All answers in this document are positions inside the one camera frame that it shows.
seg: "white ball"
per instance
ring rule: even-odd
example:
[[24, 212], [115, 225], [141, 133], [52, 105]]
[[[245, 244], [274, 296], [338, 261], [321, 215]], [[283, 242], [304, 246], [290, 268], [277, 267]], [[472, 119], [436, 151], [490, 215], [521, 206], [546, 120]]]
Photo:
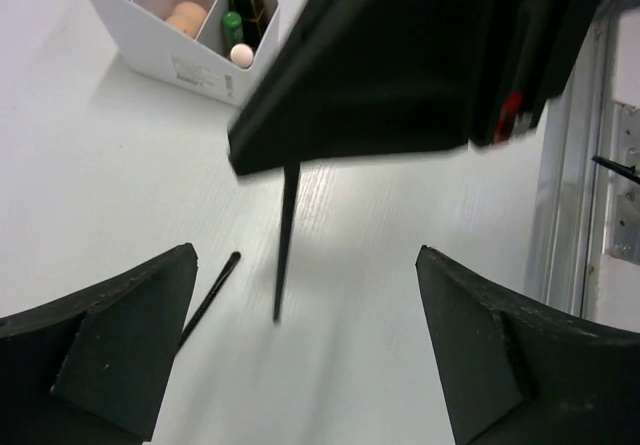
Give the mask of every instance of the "white ball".
[[253, 50], [249, 45], [239, 43], [234, 45], [229, 53], [231, 61], [240, 68], [249, 68], [253, 63]]

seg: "metal frame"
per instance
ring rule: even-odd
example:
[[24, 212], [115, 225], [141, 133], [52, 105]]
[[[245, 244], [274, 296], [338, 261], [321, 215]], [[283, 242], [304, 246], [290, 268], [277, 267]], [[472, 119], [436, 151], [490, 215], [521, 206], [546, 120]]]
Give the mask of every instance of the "metal frame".
[[615, 35], [606, 21], [591, 27], [564, 94], [549, 104], [545, 127], [524, 293], [576, 316], [597, 243], [591, 158], [603, 145]]

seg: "table surface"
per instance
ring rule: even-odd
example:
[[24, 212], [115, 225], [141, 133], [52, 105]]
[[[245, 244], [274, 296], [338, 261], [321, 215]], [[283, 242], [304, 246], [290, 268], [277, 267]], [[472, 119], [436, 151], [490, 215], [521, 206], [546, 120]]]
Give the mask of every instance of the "table surface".
[[[283, 34], [303, 0], [280, 0]], [[0, 316], [192, 242], [202, 300], [155, 444], [453, 443], [420, 246], [520, 290], [542, 131], [490, 153], [305, 167], [283, 323], [282, 178], [238, 183], [235, 110], [130, 71], [88, 0], [0, 0]]]

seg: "divided container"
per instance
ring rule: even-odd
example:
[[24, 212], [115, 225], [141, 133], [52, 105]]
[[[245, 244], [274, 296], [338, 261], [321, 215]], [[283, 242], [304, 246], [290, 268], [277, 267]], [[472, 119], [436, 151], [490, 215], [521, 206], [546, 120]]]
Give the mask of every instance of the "divided container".
[[[248, 69], [227, 59], [221, 20], [229, 0], [90, 1], [133, 70], [232, 105], [248, 98], [277, 50], [278, 0], [264, 0], [269, 24]], [[208, 12], [195, 39], [164, 22], [183, 1]]]

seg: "red marking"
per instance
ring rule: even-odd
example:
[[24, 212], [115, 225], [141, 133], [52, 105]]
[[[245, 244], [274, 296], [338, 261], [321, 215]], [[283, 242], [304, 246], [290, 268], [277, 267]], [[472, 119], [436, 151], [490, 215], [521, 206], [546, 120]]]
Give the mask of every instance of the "red marking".
[[509, 139], [521, 106], [522, 93], [510, 93], [500, 108], [500, 118], [498, 118], [498, 125], [493, 134], [493, 143], [500, 143]]

